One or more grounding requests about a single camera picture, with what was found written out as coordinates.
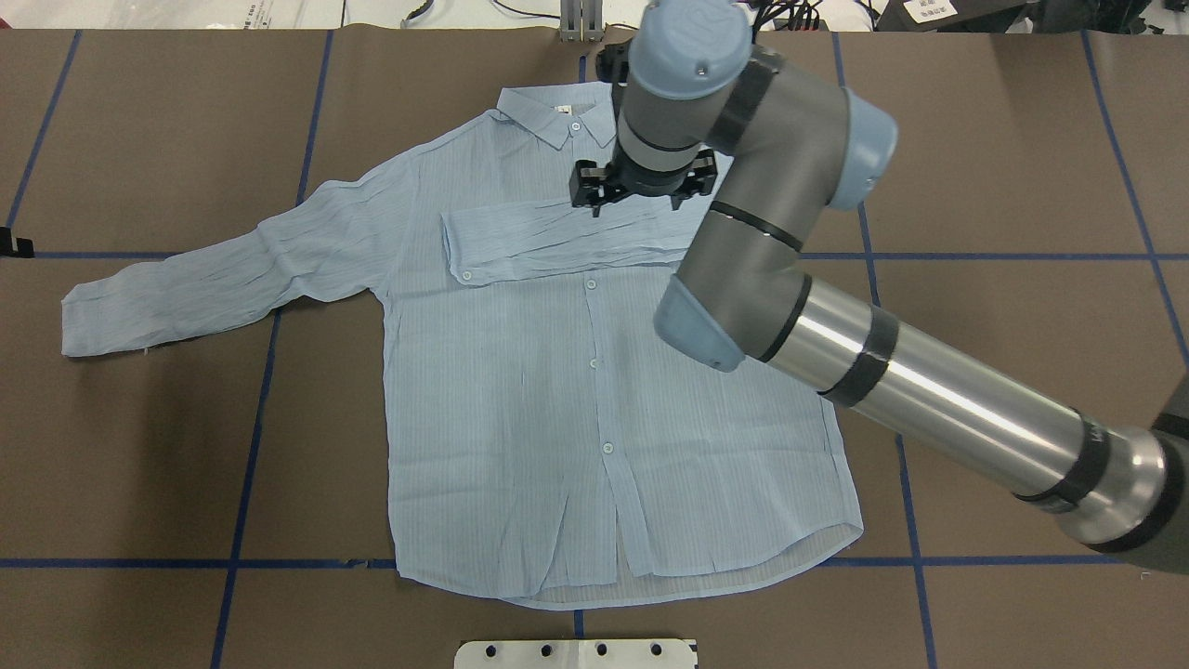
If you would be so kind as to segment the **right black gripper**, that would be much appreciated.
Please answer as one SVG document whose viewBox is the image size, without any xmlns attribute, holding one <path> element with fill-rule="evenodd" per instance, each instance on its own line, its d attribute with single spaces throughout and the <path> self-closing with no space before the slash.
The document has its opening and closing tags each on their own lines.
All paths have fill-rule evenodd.
<svg viewBox="0 0 1189 669">
<path fill-rule="evenodd" d="M 629 196 L 668 198 L 674 212 L 682 202 L 696 196 L 713 193 L 719 177 L 716 152 L 700 150 L 687 165 L 658 171 L 633 160 L 623 150 L 616 149 L 612 160 L 600 165 L 594 160 L 577 160 L 570 173 L 570 204 L 591 209 L 592 216 L 600 216 L 600 209 L 623 202 Z"/>
</svg>

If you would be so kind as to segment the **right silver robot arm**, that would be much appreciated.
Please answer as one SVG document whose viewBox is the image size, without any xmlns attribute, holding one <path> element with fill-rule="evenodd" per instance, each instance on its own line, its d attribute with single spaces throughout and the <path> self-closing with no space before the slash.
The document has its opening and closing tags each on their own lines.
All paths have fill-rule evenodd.
<svg viewBox="0 0 1189 669">
<path fill-rule="evenodd" d="M 1147 427 L 1112 427 L 820 279 L 805 245 L 883 177 L 897 122 L 756 42 L 734 1 L 650 1 L 603 48 L 614 149 L 570 204 L 707 198 L 655 309 L 658 337 L 726 373 L 746 360 L 931 446 L 1053 517 L 1092 553 L 1185 574 L 1185 380 Z"/>
</svg>

